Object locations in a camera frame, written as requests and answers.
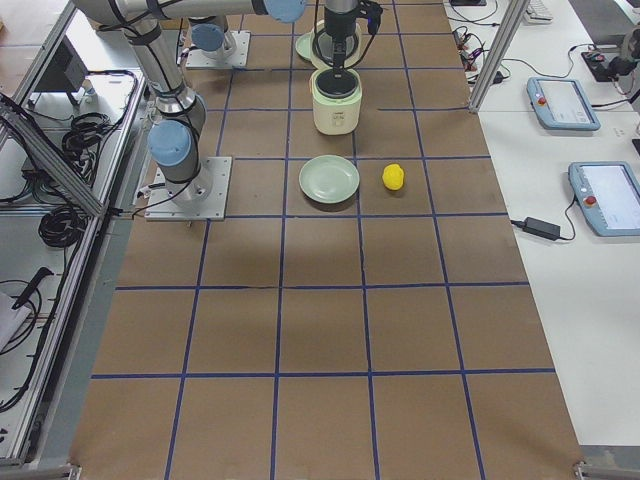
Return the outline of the green plate near arm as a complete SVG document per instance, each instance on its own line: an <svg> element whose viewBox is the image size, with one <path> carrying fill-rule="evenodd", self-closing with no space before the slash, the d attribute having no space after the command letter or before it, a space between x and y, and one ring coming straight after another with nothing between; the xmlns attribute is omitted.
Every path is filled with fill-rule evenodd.
<svg viewBox="0 0 640 480"><path fill-rule="evenodd" d="M311 61L311 32L300 35L295 42L295 51L304 61Z"/></svg>

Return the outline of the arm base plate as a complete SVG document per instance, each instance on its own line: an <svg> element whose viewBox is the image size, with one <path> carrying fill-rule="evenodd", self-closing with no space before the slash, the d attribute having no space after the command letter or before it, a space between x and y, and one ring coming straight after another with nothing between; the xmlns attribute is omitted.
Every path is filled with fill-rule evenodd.
<svg viewBox="0 0 640 480"><path fill-rule="evenodd" d="M228 30L209 34L212 42L196 42L187 55L185 66L192 70L242 69L249 54L251 33Z"/></svg>
<svg viewBox="0 0 640 480"><path fill-rule="evenodd" d="M199 175L186 189L167 183L157 167L154 181L164 186L151 191L151 206L143 211L144 217L149 221L224 220L232 163L228 156L201 159Z"/></svg>

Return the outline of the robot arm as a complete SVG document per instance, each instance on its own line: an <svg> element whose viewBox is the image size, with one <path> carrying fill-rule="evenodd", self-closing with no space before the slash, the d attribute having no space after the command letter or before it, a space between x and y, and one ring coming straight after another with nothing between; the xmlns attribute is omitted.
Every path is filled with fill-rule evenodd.
<svg viewBox="0 0 640 480"><path fill-rule="evenodd" d="M191 88L163 40L161 21L187 18L196 27L210 27L204 48L217 52L226 40L229 15L269 16L294 23L304 1L75 1L73 5L99 24L101 31L120 31L131 46L152 92L160 120L151 127L147 145L169 192L168 201L189 208L202 204L212 191L212 176L198 151L206 121L204 100Z"/></svg>

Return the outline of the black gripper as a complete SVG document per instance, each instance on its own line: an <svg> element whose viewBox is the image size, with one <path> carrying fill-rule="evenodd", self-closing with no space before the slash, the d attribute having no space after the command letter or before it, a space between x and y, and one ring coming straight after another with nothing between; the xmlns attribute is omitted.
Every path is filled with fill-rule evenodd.
<svg viewBox="0 0 640 480"><path fill-rule="evenodd" d="M327 35L332 41L332 71L334 75L341 75L346 60L346 41L355 35L356 13L324 13L324 25Z"/></svg>

